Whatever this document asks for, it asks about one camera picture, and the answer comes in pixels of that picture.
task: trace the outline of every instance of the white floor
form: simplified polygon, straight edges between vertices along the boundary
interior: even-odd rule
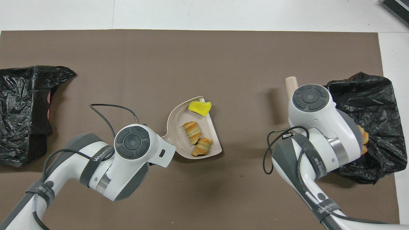
[[[0,0],[0,33],[51,29],[377,32],[409,140],[409,27],[378,0]],[[395,177],[400,222],[409,224],[409,170]]]

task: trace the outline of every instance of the pastry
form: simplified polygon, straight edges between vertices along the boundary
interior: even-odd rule
[[[207,155],[213,141],[209,138],[200,138],[196,148],[192,152],[192,156]]]
[[[366,147],[366,144],[369,141],[369,134],[367,132],[365,132],[365,130],[360,125],[358,125],[358,128],[359,128],[359,131],[361,131],[362,139],[363,139],[363,143],[364,143],[361,155],[364,155],[368,151],[368,149]]]
[[[195,145],[202,132],[197,124],[197,122],[187,122],[183,124],[184,131],[186,132],[187,137],[190,139],[190,143]]]

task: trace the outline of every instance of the circular control button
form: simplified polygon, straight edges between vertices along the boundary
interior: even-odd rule
[[[319,93],[315,89],[307,89],[302,93],[302,100],[306,103],[314,103],[319,99]]]
[[[130,150],[135,150],[141,145],[141,138],[131,134],[125,138],[125,147]]]
[[[315,112],[328,104],[329,93],[324,87],[319,85],[304,85],[294,91],[292,102],[301,111]]]

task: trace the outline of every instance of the wrist strap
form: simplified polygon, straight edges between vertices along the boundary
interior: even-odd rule
[[[41,196],[47,203],[47,208],[51,205],[55,198],[55,193],[51,189],[51,187],[49,187],[47,183],[43,183],[42,181],[37,181],[32,184],[30,188],[27,189],[26,193],[28,192]]]
[[[337,203],[335,203],[332,199],[326,199],[321,203],[312,207],[312,212],[314,213],[315,217],[319,220],[319,222],[324,219],[324,217],[328,216],[334,210],[341,209]]]
[[[92,175],[94,174],[95,170],[98,168],[101,161],[108,155],[114,152],[114,148],[110,145],[106,145],[102,147],[93,157],[88,161],[87,165],[85,166],[84,170],[81,173],[79,178],[79,182],[81,184],[88,186],[88,183],[91,180]]]

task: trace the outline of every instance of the black object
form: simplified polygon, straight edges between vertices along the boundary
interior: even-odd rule
[[[47,97],[72,76],[63,66],[0,70],[0,163],[19,167],[45,155],[52,133]]]
[[[299,110],[315,112],[328,104],[328,92],[321,86],[309,84],[294,91],[292,101]]]
[[[345,112],[369,133],[368,152],[334,172],[360,184],[404,170],[405,138],[392,83],[385,77],[357,73],[326,85],[337,109]]]
[[[145,155],[150,146],[149,133],[140,126],[121,130],[115,139],[117,152],[126,159],[138,159]]]
[[[409,26],[409,0],[384,0],[381,5]]]

